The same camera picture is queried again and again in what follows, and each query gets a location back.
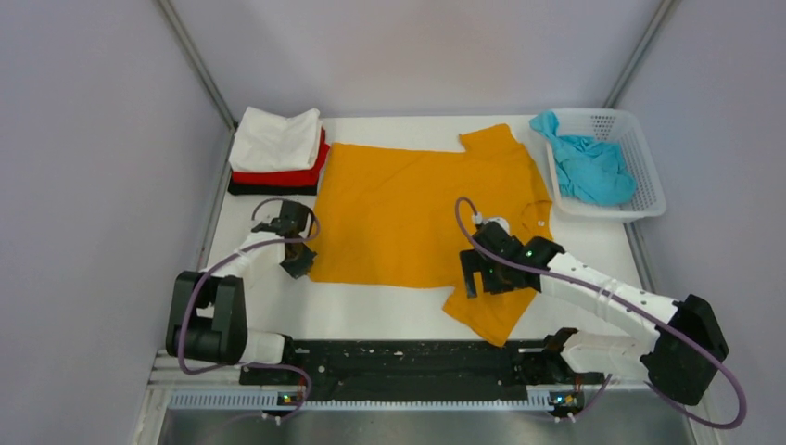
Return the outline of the yellow t-shirt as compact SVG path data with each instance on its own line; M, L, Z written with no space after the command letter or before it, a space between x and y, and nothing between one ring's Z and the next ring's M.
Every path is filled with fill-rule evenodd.
M459 259L467 197L488 217L508 222L522 241L549 237L551 197L536 162L509 126L459 138L460 153L334 143L315 213L310 246L315 282L411 288L449 286L444 312L494 346L503 345L533 301L531 289L466 294Z

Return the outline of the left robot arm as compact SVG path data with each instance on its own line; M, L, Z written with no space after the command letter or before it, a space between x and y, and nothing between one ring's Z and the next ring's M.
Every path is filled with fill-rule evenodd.
M293 279L305 276L317 256L307 245L320 232L308 206L281 199L278 213L253 217L240 245L200 271L184 271L174 281L165 348L178 360L210 367L259 363L275 383L296 374L297 358L285 350L283 334L248 326L246 298L261 276L279 268Z

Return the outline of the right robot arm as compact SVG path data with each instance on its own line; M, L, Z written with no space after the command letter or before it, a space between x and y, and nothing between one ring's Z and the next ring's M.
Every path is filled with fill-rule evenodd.
M588 266L550 239L523 243L501 218L475 220L462 252L466 273L479 270L490 294L531 289L588 312L619 330L599 335L563 329L543 357L546 375L567 382L577 373L641 379L661 395L695 406L716 375L727 375L729 347L710 303L698 296L661 296Z

